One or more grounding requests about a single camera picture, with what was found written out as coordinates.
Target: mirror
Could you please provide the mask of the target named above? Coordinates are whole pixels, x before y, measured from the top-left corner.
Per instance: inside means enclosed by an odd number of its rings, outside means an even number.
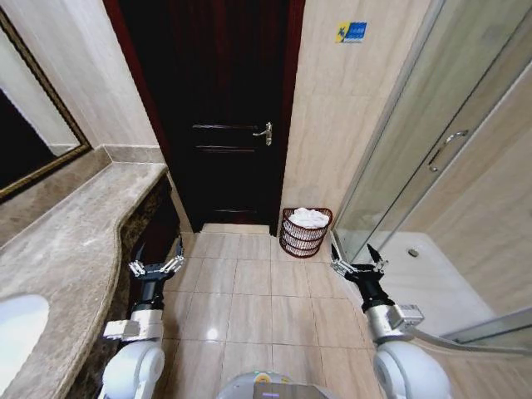
[[[91,145],[0,8],[0,201]]]

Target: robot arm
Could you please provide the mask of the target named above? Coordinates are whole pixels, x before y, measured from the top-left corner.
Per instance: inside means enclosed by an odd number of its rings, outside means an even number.
[[[377,352],[373,369],[388,399],[449,399],[451,384],[440,364],[420,347],[409,343],[408,330],[423,321],[416,305],[396,305],[379,283],[387,261],[367,245],[373,264],[347,264],[333,247],[332,266],[355,283],[362,295]]]
[[[183,245],[177,245],[175,257],[166,264],[129,264],[142,283],[140,300],[132,309],[131,319],[108,322],[103,336],[130,342],[107,364],[99,399],[150,399],[165,365],[160,348],[163,337],[163,287],[183,265]]]

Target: shower enclosure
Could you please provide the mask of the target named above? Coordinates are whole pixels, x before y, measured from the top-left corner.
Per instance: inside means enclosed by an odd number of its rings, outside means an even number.
[[[532,350],[531,8],[432,3],[332,229],[462,344]]]

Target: mirror frame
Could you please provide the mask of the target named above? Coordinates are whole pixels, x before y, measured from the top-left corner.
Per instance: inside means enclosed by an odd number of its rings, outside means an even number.
[[[5,200],[12,198],[20,191],[28,188],[31,185],[36,184],[38,181],[42,180],[44,177],[48,176],[55,170],[58,170],[67,163],[85,154],[87,151],[92,149],[92,146],[81,132],[81,129],[74,120],[74,117],[67,109],[67,106],[65,106],[65,103],[62,101],[61,97],[59,97],[59,95],[57,94],[57,91],[53,88],[44,71],[37,63],[35,57],[30,53],[26,44],[18,34],[17,29],[13,26],[6,13],[3,11],[2,7],[0,7],[0,25],[2,27],[2,30],[9,38],[9,41],[13,44],[18,54],[20,54],[21,58],[24,60],[31,73],[37,79],[39,85],[41,85],[42,89],[46,92],[48,98],[56,107],[63,120],[66,122],[71,132],[74,134],[74,136],[78,139],[80,143],[79,146],[73,148],[72,150],[69,150],[65,154],[58,156],[55,160],[47,163],[44,166],[41,166],[39,169],[34,170],[32,173],[25,175],[17,181],[14,181],[10,185],[1,188],[0,203],[2,203]]]

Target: blue sticker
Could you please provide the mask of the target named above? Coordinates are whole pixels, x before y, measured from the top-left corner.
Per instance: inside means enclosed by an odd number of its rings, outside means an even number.
[[[343,22],[339,24],[336,42],[361,42],[366,34],[366,26],[367,22]]]

